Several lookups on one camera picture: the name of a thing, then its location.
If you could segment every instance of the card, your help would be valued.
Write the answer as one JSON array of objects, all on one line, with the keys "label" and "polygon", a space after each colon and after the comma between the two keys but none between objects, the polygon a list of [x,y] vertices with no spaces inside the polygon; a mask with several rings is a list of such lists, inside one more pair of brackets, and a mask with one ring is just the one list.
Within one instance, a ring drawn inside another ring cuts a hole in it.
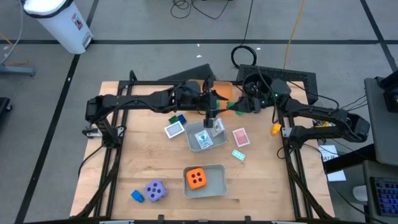
[{"label": "card", "polygon": [[234,135],[236,145],[238,145],[238,147],[242,147],[242,146],[246,146],[246,145],[250,144],[248,135],[246,134],[246,131],[244,130],[244,128],[240,128],[235,131],[232,131],[232,134]]},{"label": "card", "polygon": [[216,137],[217,135],[221,134],[225,131],[224,124],[221,118],[217,118],[213,124],[213,127],[210,129],[211,135]]},{"label": "card", "polygon": [[237,159],[239,159],[240,161],[243,161],[244,158],[246,157],[242,152],[239,152],[238,150],[234,149],[234,151],[232,152],[232,156],[236,157]]},{"label": "card", "polygon": [[174,124],[171,124],[164,128],[166,134],[169,138],[175,137],[184,132],[184,127],[182,126],[180,121],[177,121]]},{"label": "card", "polygon": [[207,147],[213,145],[213,141],[210,139],[210,135],[207,133],[206,130],[196,133],[195,137],[201,149],[206,149]]}]

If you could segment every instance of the gray tray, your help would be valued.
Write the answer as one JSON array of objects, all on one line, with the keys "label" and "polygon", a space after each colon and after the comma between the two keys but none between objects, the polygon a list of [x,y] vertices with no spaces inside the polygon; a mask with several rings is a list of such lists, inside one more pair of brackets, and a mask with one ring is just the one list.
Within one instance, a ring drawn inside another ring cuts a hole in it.
[{"label": "gray tray", "polygon": [[[187,172],[195,168],[203,168],[207,178],[207,185],[191,190],[187,181]],[[183,191],[187,198],[223,196],[227,193],[226,173],[223,164],[190,166],[183,170]]]},{"label": "gray tray", "polygon": [[[199,133],[200,131],[207,130],[207,133],[210,136],[210,139],[213,141],[213,145],[210,147],[207,147],[206,149],[201,149],[198,140],[195,137],[196,133]],[[214,147],[222,146],[228,141],[228,135],[226,131],[223,131],[221,134],[217,135],[216,137],[213,137],[211,135],[210,129],[209,128],[204,128],[203,127],[203,122],[196,122],[192,124],[187,124],[185,127],[185,134],[187,135],[188,139],[188,144],[189,148],[191,149],[192,152],[200,152],[204,150],[208,150]]]}]

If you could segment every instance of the wooden board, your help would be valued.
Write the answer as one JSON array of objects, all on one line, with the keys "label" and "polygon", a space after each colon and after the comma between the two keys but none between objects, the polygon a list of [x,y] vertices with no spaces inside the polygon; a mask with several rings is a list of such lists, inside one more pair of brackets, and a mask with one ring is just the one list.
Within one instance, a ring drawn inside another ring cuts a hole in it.
[{"label": "wooden board", "polygon": [[[117,86],[117,82],[104,82],[100,94],[116,94]],[[134,86],[132,94],[147,95],[168,87]],[[290,87],[293,98],[307,102],[304,91],[293,85]],[[236,101],[241,92],[237,88],[233,91],[233,100]],[[253,220],[294,220],[286,164],[276,156],[282,147],[281,137],[279,134],[271,135],[272,110],[267,108],[259,114],[242,116],[233,113],[223,118],[229,141],[224,146],[199,153],[189,150],[185,133],[173,139],[165,134],[164,128],[169,125],[168,119],[173,113],[130,110],[112,218],[154,220],[163,214],[167,220],[243,220],[245,215],[250,215]],[[188,123],[203,121],[203,116],[197,112],[178,111],[177,114],[184,114]],[[295,118],[295,124],[311,127],[312,121]],[[238,128],[245,128],[250,145],[237,148],[232,130]],[[85,156],[100,144],[99,138],[88,140]],[[308,141],[307,144],[318,146],[316,141]],[[233,157],[233,149],[243,152],[245,160],[241,162]],[[309,190],[326,212],[334,216],[319,152],[304,146],[301,153]],[[103,159],[104,150],[82,168],[71,215],[80,212],[98,188]],[[185,198],[183,169],[202,164],[223,164],[226,167],[228,193],[225,196]],[[148,199],[138,203],[131,198],[132,191],[137,189],[143,194],[144,186],[154,179],[163,181],[169,191],[168,196],[156,203],[150,203]],[[102,214],[107,199],[108,193],[105,193]]]}]

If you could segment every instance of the gray floor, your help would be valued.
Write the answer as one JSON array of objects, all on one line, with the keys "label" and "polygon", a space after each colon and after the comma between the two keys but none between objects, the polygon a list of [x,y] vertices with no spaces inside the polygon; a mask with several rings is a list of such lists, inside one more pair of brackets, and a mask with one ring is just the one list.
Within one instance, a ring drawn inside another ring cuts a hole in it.
[{"label": "gray floor", "polygon": [[[93,0],[76,0],[87,18]],[[301,1],[254,0],[248,39],[288,39]],[[367,0],[386,40],[398,39],[398,3],[395,0]],[[224,1],[197,1],[195,5],[217,15]],[[18,4],[0,0],[0,32],[17,37]],[[232,1],[220,19],[211,20],[196,11],[186,19],[170,15],[172,1],[100,0],[91,31],[96,40],[155,39],[241,39],[246,28],[249,1]],[[53,37],[35,20],[24,16],[24,40],[51,40]],[[308,0],[297,27],[295,39],[302,40],[377,40],[359,0]],[[234,80],[237,70],[230,61],[236,44],[155,44],[91,45],[78,62],[68,96],[55,131],[26,222],[67,218],[77,183],[77,170],[83,159],[86,139],[81,130],[85,102],[95,96],[103,81],[125,80],[133,69],[140,80],[156,80],[204,63],[209,63],[221,80]],[[252,44],[259,65],[282,68],[284,44]],[[7,52],[0,45],[0,55]],[[73,55],[60,45],[21,44],[30,57],[37,76],[0,76],[0,96],[10,97],[14,110],[0,132],[0,222],[14,223],[43,145],[55,106]],[[398,57],[398,45],[389,45]],[[251,63],[251,56],[238,51],[236,60]],[[22,60],[16,52],[9,62]],[[380,44],[369,45],[292,45],[287,68],[315,72],[318,91],[345,105],[364,95],[366,77],[386,76],[392,72]],[[333,106],[320,99],[318,104]],[[369,119],[368,110],[356,111]],[[354,149],[369,144],[350,144]],[[339,151],[347,149],[337,146]],[[345,170],[347,182],[335,183],[351,201],[352,186],[363,184],[361,167]],[[336,216],[343,220],[363,221],[331,190]]]}]

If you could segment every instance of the small blue cube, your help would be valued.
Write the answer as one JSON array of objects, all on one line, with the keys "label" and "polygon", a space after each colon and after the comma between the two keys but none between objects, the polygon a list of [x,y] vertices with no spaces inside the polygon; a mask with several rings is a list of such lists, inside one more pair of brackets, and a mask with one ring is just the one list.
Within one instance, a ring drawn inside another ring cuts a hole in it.
[{"label": "small blue cube", "polygon": [[138,190],[133,191],[133,193],[131,193],[131,197],[139,203],[144,202],[144,196],[142,196],[142,194]]},{"label": "small blue cube", "polygon": [[184,118],[184,115],[180,114],[178,116],[178,120],[181,122],[181,124],[185,124],[187,120]]}]

